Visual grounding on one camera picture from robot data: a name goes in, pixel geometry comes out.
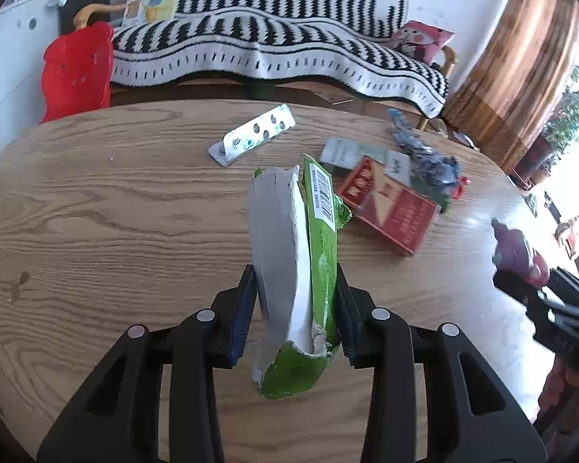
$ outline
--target wood grain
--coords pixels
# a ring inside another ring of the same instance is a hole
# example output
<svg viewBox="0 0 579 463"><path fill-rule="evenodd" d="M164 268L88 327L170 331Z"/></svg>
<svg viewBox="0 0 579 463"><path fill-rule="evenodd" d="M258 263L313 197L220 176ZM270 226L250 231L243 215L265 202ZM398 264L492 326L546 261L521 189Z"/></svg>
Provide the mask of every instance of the wood grain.
<svg viewBox="0 0 579 463"><path fill-rule="evenodd" d="M319 155L332 135L392 145L387 122L292 105L297 125L287 134L228 168L208 156L228 130L272 107L239 100L121 106L28 129L3 151L0 411L31 455L128 326L175 325L238 283L251 262L245 196L256 167L300 164L303 152ZM352 221L340 233L340 262L350 284L409 323L456 322L531 413L551 357L532 341L523 308L491 283L489 221L497 216L531 232L533 218L484 155L422 137L458 157L472 180L467 196L437 219L414 258ZM552 247L541 248L557 264ZM352 370L340 354L311 391L262 399L250 379L252 342L261 334L256 311L245 358L216 374L227 460L358 461L371 373ZM167 458L166 422L161 432ZM422 442L418 449L424 455Z"/></svg>

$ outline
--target red medicine box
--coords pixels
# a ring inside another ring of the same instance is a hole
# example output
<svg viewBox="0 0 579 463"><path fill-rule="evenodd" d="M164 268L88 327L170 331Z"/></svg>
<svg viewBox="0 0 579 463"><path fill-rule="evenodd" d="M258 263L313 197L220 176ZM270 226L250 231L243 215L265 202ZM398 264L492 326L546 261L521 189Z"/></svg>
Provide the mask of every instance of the red medicine box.
<svg viewBox="0 0 579 463"><path fill-rule="evenodd" d="M369 157L360 163L337 192L352 214L391 239L404 254L413 255L440 212L435 202L384 174Z"/></svg>

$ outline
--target striped curtain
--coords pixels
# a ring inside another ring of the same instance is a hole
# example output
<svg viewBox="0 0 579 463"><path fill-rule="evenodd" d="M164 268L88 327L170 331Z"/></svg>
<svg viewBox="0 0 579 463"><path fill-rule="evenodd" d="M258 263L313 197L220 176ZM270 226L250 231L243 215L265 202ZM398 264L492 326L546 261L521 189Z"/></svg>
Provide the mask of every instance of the striped curtain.
<svg viewBox="0 0 579 463"><path fill-rule="evenodd" d="M578 43L576 0L509 0L445 119L510 173L559 102Z"/></svg>

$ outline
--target pink pillow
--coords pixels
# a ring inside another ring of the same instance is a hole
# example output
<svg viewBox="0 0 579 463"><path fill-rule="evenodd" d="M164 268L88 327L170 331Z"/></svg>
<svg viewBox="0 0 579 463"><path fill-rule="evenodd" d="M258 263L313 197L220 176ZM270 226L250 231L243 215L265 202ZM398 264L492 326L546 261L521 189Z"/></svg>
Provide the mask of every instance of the pink pillow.
<svg viewBox="0 0 579 463"><path fill-rule="evenodd" d="M431 64L438 52L450 42L454 33L422 22L409 21L390 38L387 44L394 51Z"/></svg>

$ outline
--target red plastic chair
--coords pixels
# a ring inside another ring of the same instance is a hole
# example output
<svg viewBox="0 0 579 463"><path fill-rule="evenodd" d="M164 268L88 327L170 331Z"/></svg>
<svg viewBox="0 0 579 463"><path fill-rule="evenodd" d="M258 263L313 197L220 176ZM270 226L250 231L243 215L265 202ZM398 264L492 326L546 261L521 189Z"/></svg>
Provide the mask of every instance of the red plastic chair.
<svg viewBox="0 0 579 463"><path fill-rule="evenodd" d="M43 122L108 108L113 68L113 28L95 22L54 40L44 54Z"/></svg>

